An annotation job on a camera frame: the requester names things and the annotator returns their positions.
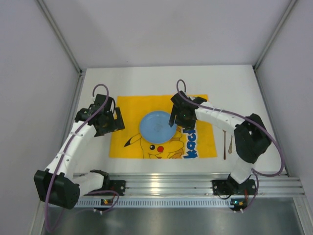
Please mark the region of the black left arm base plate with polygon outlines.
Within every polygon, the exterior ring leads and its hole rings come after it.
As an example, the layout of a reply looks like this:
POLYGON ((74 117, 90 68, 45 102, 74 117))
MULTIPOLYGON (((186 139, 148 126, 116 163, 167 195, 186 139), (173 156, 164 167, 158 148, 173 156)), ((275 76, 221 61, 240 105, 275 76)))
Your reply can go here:
POLYGON ((113 196, 114 193, 118 193, 120 196, 124 196, 126 190, 126 181, 124 180, 108 180, 100 189, 93 190, 87 195, 109 195, 113 196))

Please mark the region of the copper spoon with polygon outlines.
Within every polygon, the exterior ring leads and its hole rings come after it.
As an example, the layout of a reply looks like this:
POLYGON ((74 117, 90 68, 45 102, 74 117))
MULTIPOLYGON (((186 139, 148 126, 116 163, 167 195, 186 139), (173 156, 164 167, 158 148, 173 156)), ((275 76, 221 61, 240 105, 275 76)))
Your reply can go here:
POLYGON ((229 148, 228 148, 228 153, 229 154, 232 153, 232 142, 233 142, 233 136, 231 136, 231 139, 230 139, 230 144, 229 144, 229 148))

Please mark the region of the copper fork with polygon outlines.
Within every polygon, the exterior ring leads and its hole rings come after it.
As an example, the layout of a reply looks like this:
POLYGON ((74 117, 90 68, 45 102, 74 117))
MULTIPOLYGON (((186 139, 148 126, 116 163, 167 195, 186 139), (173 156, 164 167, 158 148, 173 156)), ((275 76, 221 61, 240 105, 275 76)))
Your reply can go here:
POLYGON ((224 133, 224 153, 223 153, 223 159, 226 160, 226 131, 223 130, 224 133))

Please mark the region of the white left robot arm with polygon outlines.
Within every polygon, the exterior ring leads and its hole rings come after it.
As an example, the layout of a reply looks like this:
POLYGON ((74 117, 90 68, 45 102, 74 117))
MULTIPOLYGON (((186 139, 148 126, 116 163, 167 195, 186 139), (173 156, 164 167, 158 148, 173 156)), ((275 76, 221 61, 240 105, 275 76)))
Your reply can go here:
POLYGON ((102 170, 74 177, 88 143, 100 136, 125 128, 120 108, 112 97, 97 94, 88 108, 76 114, 72 129, 53 161, 45 170, 38 170, 34 183, 42 202, 72 209, 79 198, 93 191, 109 190, 109 174, 102 170))

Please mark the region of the blue plastic plate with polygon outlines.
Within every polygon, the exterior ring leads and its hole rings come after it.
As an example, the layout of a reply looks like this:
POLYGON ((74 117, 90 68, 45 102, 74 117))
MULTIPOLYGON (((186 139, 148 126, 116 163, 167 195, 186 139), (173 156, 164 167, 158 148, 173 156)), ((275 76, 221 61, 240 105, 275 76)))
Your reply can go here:
POLYGON ((177 125, 169 125, 170 113, 153 111, 146 114, 139 124, 139 132, 144 140, 161 144, 168 142, 176 133, 177 125))

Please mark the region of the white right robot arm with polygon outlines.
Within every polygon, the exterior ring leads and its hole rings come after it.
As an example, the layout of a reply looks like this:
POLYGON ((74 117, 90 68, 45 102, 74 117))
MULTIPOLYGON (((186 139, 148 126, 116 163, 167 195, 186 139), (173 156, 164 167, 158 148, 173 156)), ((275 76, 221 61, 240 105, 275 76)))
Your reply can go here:
POLYGON ((244 183, 252 174, 252 169, 260 155, 271 145, 270 138, 260 129, 265 129, 257 114, 238 118, 224 110, 209 106, 209 102, 201 97, 188 97, 183 91, 172 98, 173 103, 169 125, 174 124, 185 130, 193 130, 197 121, 207 122, 229 133, 238 160, 229 175, 229 179, 237 184, 244 183))

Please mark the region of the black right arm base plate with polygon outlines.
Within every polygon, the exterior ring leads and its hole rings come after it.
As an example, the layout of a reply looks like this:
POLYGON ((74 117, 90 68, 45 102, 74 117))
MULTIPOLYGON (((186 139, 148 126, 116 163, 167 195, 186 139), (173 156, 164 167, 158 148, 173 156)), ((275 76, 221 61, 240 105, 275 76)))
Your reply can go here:
POLYGON ((212 181, 213 194, 216 196, 229 195, 253 195, 256 192, 256 182, 253 179, 247 179, 238 184, 231 179, 218 179, 212 181))

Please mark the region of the yellow Pikachu cloth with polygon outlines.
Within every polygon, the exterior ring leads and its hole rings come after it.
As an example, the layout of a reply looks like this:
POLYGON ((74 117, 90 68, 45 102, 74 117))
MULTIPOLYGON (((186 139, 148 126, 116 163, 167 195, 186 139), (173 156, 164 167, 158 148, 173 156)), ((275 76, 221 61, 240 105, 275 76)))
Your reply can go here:
POLYGON ((125 129, 114 132, 111 138, 111 158, 126 159, 193 159, 217 156, 213 126, 197 121, 194 130, 177 127, 173 138, 162 144, 144 140, 139 131, 142 118, 153 111, 170 113, 170 95, 119 96, 117 106, 121 110, 125 129))

